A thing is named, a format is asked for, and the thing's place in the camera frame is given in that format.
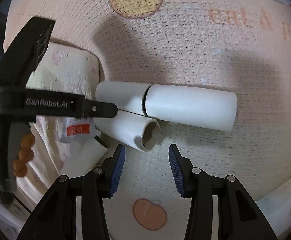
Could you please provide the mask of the person's left hand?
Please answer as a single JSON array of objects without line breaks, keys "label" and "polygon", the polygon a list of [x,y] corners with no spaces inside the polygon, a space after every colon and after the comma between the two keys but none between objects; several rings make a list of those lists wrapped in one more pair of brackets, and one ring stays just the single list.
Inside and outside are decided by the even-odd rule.
[{"label": "person's left hand", "polygon": [[34,158],[32,147],[35,137],[32,133],[26,134],[20,144],[17,158],[13,161],[13,171],[16,177],[25,177],[28,171],[27,164]]}]

